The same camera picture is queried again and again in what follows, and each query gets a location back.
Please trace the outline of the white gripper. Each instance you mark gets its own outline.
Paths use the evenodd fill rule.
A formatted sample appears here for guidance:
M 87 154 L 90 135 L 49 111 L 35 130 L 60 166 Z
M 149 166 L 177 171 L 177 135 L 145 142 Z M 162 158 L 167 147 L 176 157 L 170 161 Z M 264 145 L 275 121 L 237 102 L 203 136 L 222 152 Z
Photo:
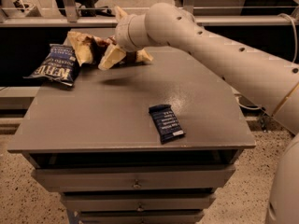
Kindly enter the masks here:
M 124 50 L 133 52 L 150 44 L 144 15 L 128 15 L 119 6 L 115 6 L 114 11 L 116 21 L 119 22 L 115 29 L 115 38 L 118 45 L 110 44 L 107 47 L 101 62 L 98 64 L 98 68 L 103 71 L 120 62 L 126 56 Z

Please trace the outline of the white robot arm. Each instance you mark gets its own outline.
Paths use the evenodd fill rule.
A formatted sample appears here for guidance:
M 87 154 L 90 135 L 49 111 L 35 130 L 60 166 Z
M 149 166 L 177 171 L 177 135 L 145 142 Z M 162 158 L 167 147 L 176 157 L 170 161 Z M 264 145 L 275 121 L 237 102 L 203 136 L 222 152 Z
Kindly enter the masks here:
M 127 51 L 158 46 L 180 49 L 294 134 L 278 163 L 265 224 L 299 224 L 298 65 L 215 35 L 197 25 L 191 13 L 167 3 L 155 4 L 143 15 L 128 15 L 120 7 L 115 12 L 117 47 L 107 49 L 101 70 L 112 67 Z

